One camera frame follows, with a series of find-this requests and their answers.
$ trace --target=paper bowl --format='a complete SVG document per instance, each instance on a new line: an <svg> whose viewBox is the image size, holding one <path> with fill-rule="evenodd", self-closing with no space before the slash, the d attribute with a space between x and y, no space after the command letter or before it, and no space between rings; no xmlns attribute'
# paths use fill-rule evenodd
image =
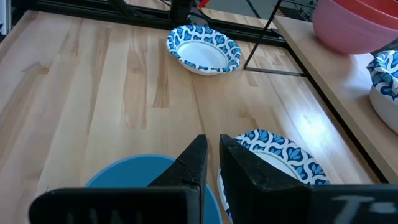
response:
<svg viewBox="0 0 398 224"><path fill-rule="evenodd" d="M372 88L371 104L379 117L398 134L398 51L377 54L367 66Z"/></svg>
<svg viewBox="0 0 398 224"><path fill-rule="evenodd" d="M189 71L216 75L239 68L241 49L235 41L208 27L185 25L167 36L169 52Z"/></svg>

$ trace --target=wood grain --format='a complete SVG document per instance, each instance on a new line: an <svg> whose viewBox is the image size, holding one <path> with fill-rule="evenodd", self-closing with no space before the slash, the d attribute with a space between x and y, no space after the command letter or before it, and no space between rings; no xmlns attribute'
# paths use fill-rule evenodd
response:
<svg viewBox="0 0 398 224"><path fill-rule="evenodd" d="M221 133L266 129L311 152L332 183L378 181L306 78L200 76L167 52L166 30L27 13L0 63L0 223L24 223L37 195L84 186L127 156L177 157L198 134L221 209Z"/></svg>
<svg viewBox="0 0 398 224"><path fill-rule="evenodd" d="M371 54L340 55L315 38L312 24L276 17L275 24L389 182L398 183L398 135L369 101Z"/></svg>
<svg viewBox="0 0 398 224"><path fill-rule="evenodd" d="M0 62L2 58L5 56L9 48L13 45L14 41L18 38L18 36L26 29L27 26L36 18L37 12L26 13L21 17L20 23L18 26L15 26L14 31L10 33L9 38L3 40L0 43Z"/></svg>

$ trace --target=black cable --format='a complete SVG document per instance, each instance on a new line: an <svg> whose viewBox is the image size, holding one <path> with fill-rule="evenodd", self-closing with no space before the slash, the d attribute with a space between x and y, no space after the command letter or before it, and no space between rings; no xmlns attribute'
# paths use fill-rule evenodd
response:
<svg viewBox="0 0 398 224"><path fill-rule="evenodd" d="M251 10L253 11L254 15L256 15L257 18L261 19L260 14L257 12L257 10L254 8L253 4L251 4L250 0L246 0L246 2L248 3L249 7L251 8Z"/></svg>
<svg viewBox="0 0 398 224"><path fill-rule="evenodd" d="M168 7L172 7L169 3L165 2L164 0L160 0L162 3L168 5Z"/></svg>

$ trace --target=bowl rim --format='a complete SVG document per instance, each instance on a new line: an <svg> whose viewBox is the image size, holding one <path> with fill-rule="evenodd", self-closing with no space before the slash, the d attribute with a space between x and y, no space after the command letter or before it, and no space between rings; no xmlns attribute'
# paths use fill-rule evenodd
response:
<svg viewBox="0 0 398 224"><path fill-rule="evenodd" d="M362 12L362 11L357 10L357 7L354 7L353 11L351 10L351 8L347 8L347 1L344 1L344 0L332 0L332 1L334 3L336 3L336 4L338 4L340 7L342 7L344 9L346 9L347 11L351 12L352 14L355 14L355 15L363 18L363 19L366 19L369 22L373 22L373 23L375 23L375 24L377 24L379 26L383 26L383 27L390 28L390 29L393 29L393 30L398 30L398 17L394 17L394 16L392 16L390 14L387 14L385 12L382 12L382 11L378 10L378 9L375 9L372 6L362 2L360 0L352 0L352 1L350 1L350 2L354 2L354 3L351 3L351 6L354 4L355 6L359 6L361 9L365 9L367 11L374 12L375 14L377 14L376 17L379 18L378 21L388 20L388 21L392 21L392 22L389 22L388 24L386 24L386 23L379 24L376 21L369 20L367 17L364 17L363 14L360 14L359 12Z"/></svg>
<svg viewBox="0 0 398 224"><path fill-rule="evenodd" d="M165 156L165 155L161 155L161 154L138 154L138 155L134 155L134 156L129 156L120 160L117 160L115 162L113 162L112 164L108 165L107 167L105 167L104 169L102 169L101 171L99 171L96 175L94 175L88 182L87 184L85 184L85 187L90 187L90 185L102 174L104 174L106 171L110 170L112 167L119 165L122 162L126 162L129 161L131 159L139 159L139 158L153 158L156 157L158 159L167 159L169 161L174 162L175 158L170 157L170 156ZM215 207L216 207L216 211L217 211L217 217L218 217L218 223L222 223L222 217L221 217L221 210L220 210L220 206L218 205L218 201L217 198L215 196L215 194L213 193L211 187L207 184L206 182L206 193L210 193L210 197L212 199L212 201L214 201Z"/></svg>
<svg viewBox="0 0 398 224"><path fill-rule="evenodd" d="M374 27L379 27L379 28L383 28L383 29L386 29L386 30L391 31L391 32L396 32L396 33L398 33L398 29L392 29L392 28L389 28L389 27L386 27L386 26L377 24L377 23L375 23L375 22L373 22L373 21L370 21L370 20L368 20L368 19L366 19L366 18L363 18L362 16L359 16L359 15L357 15L357 14L351 12L350 10L344 8L343 6L341 6L340 4L338 4L337 2L335 2L334 0L327 0L327 1L331 2L331 3L334 4L336 7L339 7L340 9L342 9L342 10L344 10L345 12L349 13L350 15L352 15L353 17L355 17L356 19L359 19L359 20L362 20L362 21L366 21L366 22L370 23L370 24L371 24L372 26L374 26Z"/></svg>
<svg viewBox="0 0 398 224"><path fill-rule="evenodd" d="M206 67L206 66L197 65L195 63L192 63L192 62L182 58L181 55L179 55L178 52L177 52L178 47L175 47L175 42L173 41L173 36L174 36L175 33L177 33L177 31L179 29L184 29L184 28L190 27L190 26L193 27L194 30L197 30L197 27L201 27L203 30L212 30L214 35L217 35L217 34L218 35L222 35L226 39L226 42L233 42L234 45L231 47L231 50L237 49L238 51L234 54L234 58L232 58L228 62L228 64L230 64L231 62L234 62L234 63L232 65L230 65L230 66L226 66L226 67L223 67L223 68L209 68L209 67ZM196 42L199 41L199 42L203 42L204 44L211 45L210 43L205 43L202 40L193 40L193 41L196 41ZM176 27L176 28L172 29L170 31L170 33L168 34L168 36L167 36L166 47L167 47L167 50L174 57L176 57L180 61L180 63L182 63L184 65L187 65L189 67L192 67L195 70L199 70L199 71L201 71L203 73L209 73L209 74L211 74L211 73L227 73L227 72L232 72L232 71L237 70L239 68L239 66L240 66L240 59L241 59L241 56L242 56L241 49L240 49L239 45L234 40L230 39L227 35L222 34L222 33L218 32L217 30L214 30L214 29L209 28L209 27L203 27L203 26L192 25L192 24L183 25L183 26L179 26L179 27Z"/></svg>

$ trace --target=metal rod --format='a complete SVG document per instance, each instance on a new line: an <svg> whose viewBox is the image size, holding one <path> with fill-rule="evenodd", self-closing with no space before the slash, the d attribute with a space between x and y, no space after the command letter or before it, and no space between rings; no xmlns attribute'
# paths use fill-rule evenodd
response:
<svg viewBox="0 0 398 224"><path fill-rule="evenodd" d="M265 73L271 73L271 74L290 75L290 76L296 76L296 77L304 76L304 73L286 72L286 71L280 71L280 70L270 70L270 69L265 69L265 68L246 67L246 70L247 71L252 71L252 72L265 72Z"/></svg>
<svg viewBox="0 0 398 224"><path fill-rule="evenodd" d="M262 39L262 37L263 37L264 34L266 33L266 31L267 31L269 25L271 24L272 20L274 19L275 14L276 14L276 12L277 12L277 10L278 10L278 8L279 8L281 2L282 2L282 0L278 0L278 2L276 3L275 8L274 8L272 14L271 14L271 16L269 17L269 19L268 19L268 21L267 21L266 26L265 26L264 29L262 30L262 32L261 32L261 34L260 34L260 37L258 38L258 41L256 41L256 44L254 45L253 49L251 50L248 59L246 59L246 62L245 62L244 65L243 65L243 69L246 69L246 67L248 66L251 57L253 57L254 52L256 51L257 47L258 47L259 44L260 44L260 40Z"/></svg>
<svg viewBox="0 0 398 224"><path fill-rule="evenodd" d="M251 3L251 1L250 1L250 0L246 0L246 2L248 3L248 5L249 5L250 9L252 10L252 12L254 13L254 15L255 15L257 18L261 19L260 14L257 12L256 8L253 6L253 4Z"/></svg>

